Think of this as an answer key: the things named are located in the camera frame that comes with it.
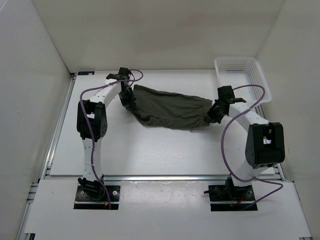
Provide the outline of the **aluminium right side rail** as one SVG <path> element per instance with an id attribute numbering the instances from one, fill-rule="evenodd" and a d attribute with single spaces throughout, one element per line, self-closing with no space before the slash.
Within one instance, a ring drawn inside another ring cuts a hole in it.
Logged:
<path id="1" fill-rule="evenodd" d="M 276 148 L 275 128 L 280 131 L 283 128 L 279 122 L 270 122 L 267 120 L 262 111 L 258 112 L 261 116 L 261 122 L 253 124 L 253 153 L 257 157 L 254 160 L 254 167 L 259 168 L 273 168 L 278 163 L 284 160 L 284 153 L 281 149 Z"/>

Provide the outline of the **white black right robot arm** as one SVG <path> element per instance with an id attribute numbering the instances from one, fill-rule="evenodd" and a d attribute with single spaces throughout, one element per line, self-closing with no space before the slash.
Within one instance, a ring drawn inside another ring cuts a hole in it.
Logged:
<path id="1" fill-rule="evenodd" d="M 234 90 L 246 87 L 257 87 L 262 90 L 261 96 L 253 104 L 247 103 L 241 97 L 235 97 Z M 221 141 L 221 155 L 223 162 L 230 173 L 232 183 L 225 186 L 224 193 L 230 200 L 238 199 L 243 188 L 250 186 L 258 179 L 263 171 L 282 163 L 285 159 L 284 128 L 279 122 L 269 122 L 259 116 L 254 108 L 263 100 L 266 90 L 257 84 L 247 84 L 236 87 L 222 86 L 217 89 L 218 99 L 205 115 L 208 123 L 221 123 L 225 116 L 231 120 L 225 126 Z M 245 160 L 233 171 L 225 154 L 225 136 L 233 122 L 237 122 L 247 132 L 245 144 Z"/>

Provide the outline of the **aluminium left side rail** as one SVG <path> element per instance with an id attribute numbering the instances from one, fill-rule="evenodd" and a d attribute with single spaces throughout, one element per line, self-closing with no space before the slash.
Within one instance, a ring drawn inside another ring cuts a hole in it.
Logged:
<path id="1" fill-rule="evenodd" d="M 37 178 L 35 182 L 32 182 L 28 188 L 27 192 L 27 198 L 25 202 L 25 208 L 23 210 L 23 215 L 19 224 L 19 228 L 16 234 L 15 239 L 16 240 L 31 240 L 34 239 L 35 234 L 34 233 L 24 233 L 25 230 L 25 224 L 27 222 L 27 213 L 30 211 L 32 204 L 32 201 L 36 195 L 37 187 L 39 185 L 40 180 L 45 179 L 47 170 L 51 168 L 54 151 L 56 150 L 57 144 L 58 144 L 58 135 L 61 133 L 62 124 L 67 112 L 68 104 L 71 98 L 71 94 L 73 91 L 73 87 L 75 84 L 77 73 L 73 72 L 70 74 L 70 80 L 68 81 L 68 88 L 66 90 L 66 93 L 63 98 L 63 102 L 59 111 L 59 115 L 57 117 L 57 121 L 55 123 L 54 131 L 49 136 L 49 145 L 45 149 L 45 155 L 41 159 L 41 168 L 40 172 L 37 175 Z"/>

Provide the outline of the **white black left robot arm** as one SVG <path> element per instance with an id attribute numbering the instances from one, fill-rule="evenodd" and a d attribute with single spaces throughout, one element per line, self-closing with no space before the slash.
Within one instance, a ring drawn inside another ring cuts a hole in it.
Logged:
<path id="1" fill-rule="evenodd" d="M 108 74 L 102 86 L 86 89 L 80 94 L 76 130 L 84 148 L 84 174 L 78 182 L 93 200 L 110 201 L 101 168 L 101 145 L 108 129 L 106 109 L 119 96 L 124 108 L 134 110 L 136 98 L 131 83 L 136 81 L 130 69 L 121 67 L 118 73 Z"/>

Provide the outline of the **dark corner label sticker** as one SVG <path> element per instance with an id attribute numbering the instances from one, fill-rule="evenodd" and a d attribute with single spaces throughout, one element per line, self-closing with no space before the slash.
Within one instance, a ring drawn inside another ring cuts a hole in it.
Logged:
<path id="1" fill-rule="evenodd" d="M 95 71 L 79 71 L 78 76 L 92 76 L 95 74 Z"/>

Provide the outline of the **white perforated plastic basket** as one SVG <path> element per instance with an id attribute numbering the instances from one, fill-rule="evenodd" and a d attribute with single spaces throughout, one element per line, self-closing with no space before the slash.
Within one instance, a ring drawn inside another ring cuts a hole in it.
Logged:
<path id="1" fill-rule="evenodd" d="M 249 104 L 255 103 L 265 91 L 261 103 L 268 103 L 272 95 L 259 62 L 254 57 L 228 56 L 214 60 L 218 85 L 232 86 L 235 96 Z"/>

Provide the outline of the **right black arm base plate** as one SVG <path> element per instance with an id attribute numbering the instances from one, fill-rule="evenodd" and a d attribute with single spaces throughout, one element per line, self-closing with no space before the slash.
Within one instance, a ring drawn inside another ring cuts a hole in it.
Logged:
<path id="1" fill-rule="evenodd" d="M 253 187 L 236 187 L 231 185 L 209 185 L 203 192 L 209 196 L 211 212 L 245 212 L 257 211 Z"/>

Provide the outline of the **olive green shorts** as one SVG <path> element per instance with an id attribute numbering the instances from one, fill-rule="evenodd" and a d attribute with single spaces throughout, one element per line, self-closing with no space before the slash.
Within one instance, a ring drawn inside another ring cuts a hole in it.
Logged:
<path id="1" fill-rule="evenodd" d="M 210 125 L 205 116 L 212 107 L 211 99 L 159 91 L 138 84 L 134 86 L 133 94 L 135 108 L 129 111 L 143 126 L 193 131 Z"/>

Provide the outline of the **aluminium front rail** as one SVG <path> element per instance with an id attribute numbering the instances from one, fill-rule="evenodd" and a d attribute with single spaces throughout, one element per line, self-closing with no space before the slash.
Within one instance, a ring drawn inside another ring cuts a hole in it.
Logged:
<path id="1" fill-rule="evenodd" d="M 201 175 L 105 175 L 103 181 L 109 182 L 170 182 L 170 181 L 225 181 L 228 174 L 201 174 Z"/>

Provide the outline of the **aluminium rail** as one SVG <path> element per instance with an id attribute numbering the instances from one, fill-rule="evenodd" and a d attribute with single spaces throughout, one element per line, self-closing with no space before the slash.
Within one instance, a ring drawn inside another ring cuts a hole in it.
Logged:
<path id="1" fill-rule="evenodd" d="M 105 175 L 103 181 L 109 182 L 170 182 L 170 181 L 225 181 L 228 174 L 201 174 L 201 175 Z"/>
<path id="2" fill-rule="evenodd" d="M 61 133 L 62 124 L 67 112 L 68 104 L 71 98 L 71 94 L 73 91 L 73 87 L 75 84 L 77 73 L 73 72 L 70 74 L 70 80 L 68 81 L 68 88 L 66 90 L 66 93 L 63 98 L 63 102 L 59 111 L 59 115 L 57 117 L 57 121 L 55 123 L 54 131 L 49 136 L 49 145 L 45 149 L 45 155 L 41 159 L 41 168 L 40 172 L 37 175 L 37 178 L 35 182 L 32 182 L 28 188 L 27 192 L 27 198 L 25 202 L 25 208 L 23 210 L 23 215 L 19 224 L 19 228 L 16 234 L 15 239 L 16 240 L 31 240 L 34 239 L 35 234 L 34 233 L 24 233 L 25 230 L 25 224 L 27 222 L 27 213 L 30 211 L 32 204 L 32 201 L 36 195 L 37 187 L 39 185 L 40 180 L 45 179 L 47 170 L 51 168 L 54 151 L 56 150 L 57 144 L 58 144 L 58 135 Z"/>
<path id="3" fill-rule="evenodd" d="M 270 122 L 267 120 L 262 111 L 258 112 L 261 116 L 261 122 L 253 124 L 253 153 L 257 157 L 254 160 L 254 167 L 259 168 L 273 168 L 278 163 L 284 160 L 284 153 L 281 149 L 276 148 L 275 128 L 280 131 L 283 128 L 279 122 Z"/>

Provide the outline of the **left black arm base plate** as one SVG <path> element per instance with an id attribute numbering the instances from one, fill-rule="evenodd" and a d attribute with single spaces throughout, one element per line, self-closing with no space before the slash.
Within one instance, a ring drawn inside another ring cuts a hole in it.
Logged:
<path id="1" fill-rule="evenodd" d="M 106 185 L 110 196 L 111 207 L 107 203 L 107 195 L 104 189 L 98 194 L 86 192 L 81 185 L 77 186 L 74 205 L 75 210 L 118 210 L 121 186 L 120 185 Z"/>

